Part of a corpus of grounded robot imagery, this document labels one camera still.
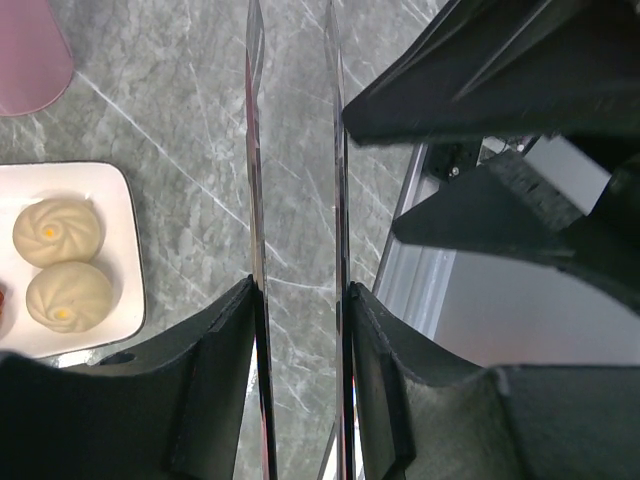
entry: pink cup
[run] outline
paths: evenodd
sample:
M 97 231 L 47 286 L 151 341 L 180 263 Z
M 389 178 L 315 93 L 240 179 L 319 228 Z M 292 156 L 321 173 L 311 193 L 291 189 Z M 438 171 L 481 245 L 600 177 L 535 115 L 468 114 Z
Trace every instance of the pink cup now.
M 47 0 L 0 0 L 0 117 L 55 102 L 73 76 L 73 59 Z

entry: white plate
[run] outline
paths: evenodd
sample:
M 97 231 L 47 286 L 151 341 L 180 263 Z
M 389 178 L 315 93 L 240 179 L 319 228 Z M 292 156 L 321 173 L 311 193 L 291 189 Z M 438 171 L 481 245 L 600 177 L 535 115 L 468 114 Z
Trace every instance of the white plate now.
M 114 304 L 104 322 L 83 333 L 55 333 L 31 318 L 25 292 L 40 269 L 23 260 L 13 246 L 18 214 L 32 203 L 56 197 L 91 200 L 105 233 L 91 264 L 111 280 Z M 145 297 L 133 204 L 122 173 L 96 162 L 1 165 L 0 284 L 5 295 L 0 350 L 40 358 L 135 335 L 144 323 Z

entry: swirled dumpling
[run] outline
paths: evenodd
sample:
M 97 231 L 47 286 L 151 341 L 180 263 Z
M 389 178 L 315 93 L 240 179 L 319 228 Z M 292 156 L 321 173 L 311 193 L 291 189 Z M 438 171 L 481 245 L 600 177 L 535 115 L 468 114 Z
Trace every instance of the swirled dumpling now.
M 43 200 L 25 208 L 13 227 L 16 250 L 40 268 L 72 260 L 87 262 L 101 240 L 100 223 L 86 201 Z
M 113 301 L 111 283 L 87 263 L 58 263 L 42 270 L 27 287 L 27 310 L 58 333 L 85 332 L 102 322 Z

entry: marble countertop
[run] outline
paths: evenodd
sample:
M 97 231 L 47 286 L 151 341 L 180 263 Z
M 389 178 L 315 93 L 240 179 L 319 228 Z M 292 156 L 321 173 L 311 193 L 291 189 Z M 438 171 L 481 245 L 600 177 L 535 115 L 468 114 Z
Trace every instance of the marble countertop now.
M 422 31 L 436 0 L 336 2 L 347 98 Z M 102 160 L 138 213 L 147 339 L 208 305 L 250 270 L 245 161 L 247 2 L 51 0 L 76 62 L 63 97 L 0 119 L 0 161 Z M 324 0 L 263 0 L 263 190 L 278 460 L 315 478 L 335 409 L 335 238 Z M 352 278 L 369 286 L 409 148 L 350 151 Z M 247 396 L 235 478 L 260 475 L 257 387 Z

